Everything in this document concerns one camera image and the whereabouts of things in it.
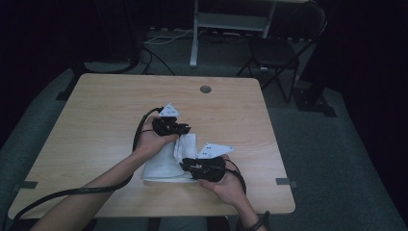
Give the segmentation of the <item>white printed tank top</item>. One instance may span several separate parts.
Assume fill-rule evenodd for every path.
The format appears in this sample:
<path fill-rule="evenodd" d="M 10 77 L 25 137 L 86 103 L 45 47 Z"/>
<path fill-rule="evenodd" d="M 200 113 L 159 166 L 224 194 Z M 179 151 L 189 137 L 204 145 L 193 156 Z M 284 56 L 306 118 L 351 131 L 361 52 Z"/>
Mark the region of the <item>white printed tank top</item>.
<path fill-rule="evenodd" d="M 182 135 L 177 141 L 166 144 L 144 164 L 141 179 L 150 182 L 193 183 L 191 174 L 181 168 L 184 158 L 197 158 L 196 134 Z"/>

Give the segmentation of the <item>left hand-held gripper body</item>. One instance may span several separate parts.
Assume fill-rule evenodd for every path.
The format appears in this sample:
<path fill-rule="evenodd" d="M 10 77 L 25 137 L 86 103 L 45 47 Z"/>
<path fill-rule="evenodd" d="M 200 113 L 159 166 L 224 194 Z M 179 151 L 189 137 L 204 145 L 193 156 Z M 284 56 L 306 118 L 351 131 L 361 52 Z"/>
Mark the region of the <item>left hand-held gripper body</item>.
<path fill-rule="evenodd" d="M 168 136 L 177 133 L 177 116 L 179 112 L 168 103 L 159 112 L 159 116 L 153 119 L 154 132 L 159 136 Z"/>

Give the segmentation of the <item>black folding chair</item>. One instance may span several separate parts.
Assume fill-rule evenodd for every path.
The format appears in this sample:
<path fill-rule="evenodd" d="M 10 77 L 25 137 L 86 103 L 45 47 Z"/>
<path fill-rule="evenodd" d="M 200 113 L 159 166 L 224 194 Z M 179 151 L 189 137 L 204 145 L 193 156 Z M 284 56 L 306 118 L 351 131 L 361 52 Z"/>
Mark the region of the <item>black folding chair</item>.
<path fill-rule="evenodd" d="M 293 96 L 295 78 L 300 66 L 300 56 L 316 43 L 324 30 L 326 13 L 315 1 L 308 0 L 297 7 L 292 14 L 268 38 L 251 38 L 248 48 L 251 58 L 238 72 L 246 68 L 251 73 L 251 64 L 272 68 L 274 74 L 261 89 L 275 81 L 286 102 Z M 285 90 L 279 76 L 285 70 L 292 70 L 289 88 Z"/>

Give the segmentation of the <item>black table foot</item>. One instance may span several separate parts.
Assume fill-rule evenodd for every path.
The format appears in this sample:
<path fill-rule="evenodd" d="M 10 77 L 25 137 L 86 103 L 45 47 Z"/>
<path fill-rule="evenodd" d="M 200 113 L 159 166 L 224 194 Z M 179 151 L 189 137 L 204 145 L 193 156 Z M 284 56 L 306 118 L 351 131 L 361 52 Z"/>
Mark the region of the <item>black table foot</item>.
<path fill-rule="evenodd" d="M 71 68 L 73 72 L 73 77 L 71 78 L 70 82 L 68 83 L 65 90 L 60 91 L 57 95 L 56 99 L 58 101 L 67 101 L 70 94 L 73 92 L 79 78 L 86 73 L 86 67 L 84 64 L 76 64 Z"/>

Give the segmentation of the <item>person's left hand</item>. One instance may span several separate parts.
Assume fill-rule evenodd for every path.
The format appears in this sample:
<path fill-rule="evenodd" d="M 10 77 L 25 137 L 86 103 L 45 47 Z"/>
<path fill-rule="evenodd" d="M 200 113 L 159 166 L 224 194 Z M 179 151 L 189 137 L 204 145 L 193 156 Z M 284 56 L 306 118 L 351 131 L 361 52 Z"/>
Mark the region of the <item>person's left hand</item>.
<path fill-rule="evenodd" d="M 149 159 L 158 154 L 165 145 L 179 139 L 178 135 L 159 136 L 153 130 L 152 122 L 154 116 L 150 116 L 142 125 L 138 145 L 134 153 L 137 156 L 142 156 L 144 159 Z"/>

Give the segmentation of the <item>black stand base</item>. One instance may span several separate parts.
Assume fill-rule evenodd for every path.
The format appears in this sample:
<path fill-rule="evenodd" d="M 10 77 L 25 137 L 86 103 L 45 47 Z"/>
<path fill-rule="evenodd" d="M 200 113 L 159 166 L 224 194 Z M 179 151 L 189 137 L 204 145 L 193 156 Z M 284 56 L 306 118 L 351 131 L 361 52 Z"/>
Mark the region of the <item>black stand base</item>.
<path fill-rule="evenodd" d="M 323 97 L 324 87 L 312 85 L 309 88 L 294 88 L 293 99 L 301 112 L 322 113 L 327 117 L 336 117 L 333 107 Z"/>

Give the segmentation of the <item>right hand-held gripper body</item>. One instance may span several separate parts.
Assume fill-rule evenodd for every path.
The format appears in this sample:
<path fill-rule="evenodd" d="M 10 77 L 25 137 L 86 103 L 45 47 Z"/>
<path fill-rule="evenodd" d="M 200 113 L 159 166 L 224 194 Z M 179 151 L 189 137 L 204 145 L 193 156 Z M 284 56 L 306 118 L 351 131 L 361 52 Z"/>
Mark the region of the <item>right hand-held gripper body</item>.
<path fill-rule="evenodd" d="M 192 177 L 210 182 L 220 181 L 225 174 L 226 166 L 223 155 L 234 150 L 234 146 L 207 142 L 197 158 L 191 161 Z"/>

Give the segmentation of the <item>white metal desk frame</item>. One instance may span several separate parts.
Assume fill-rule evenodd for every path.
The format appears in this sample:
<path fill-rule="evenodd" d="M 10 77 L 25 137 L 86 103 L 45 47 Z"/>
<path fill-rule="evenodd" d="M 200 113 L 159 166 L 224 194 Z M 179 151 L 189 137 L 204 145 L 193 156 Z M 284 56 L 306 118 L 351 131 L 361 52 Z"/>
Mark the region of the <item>white metal desk frame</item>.
<path fill-rule="evenodd" d="M 197 67 L 200 28 L 260 32 L 265 38 L 268 35 L 275 7 L 276 2 L 272 1 L 267 16 L 203 13 L 199 10 L 199 0 L 194 0 L 190 67 Z"/>

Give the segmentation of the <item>person's right hand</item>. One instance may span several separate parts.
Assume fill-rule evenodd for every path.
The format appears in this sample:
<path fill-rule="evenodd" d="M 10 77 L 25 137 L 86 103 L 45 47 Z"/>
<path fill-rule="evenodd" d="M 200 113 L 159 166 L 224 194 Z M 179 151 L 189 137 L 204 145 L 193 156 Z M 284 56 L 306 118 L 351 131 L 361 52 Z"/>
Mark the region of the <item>person's right hand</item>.
<path fill-rule="evenodd" d="M 226 172 L 218 182 L 200 180 L 199 185 L 213 192 L 222 202 L 238 208 L 247 200 L 241 180 L 238 176 L 238 169 L 232 163 L 228 155 L 222 155 Z"/>

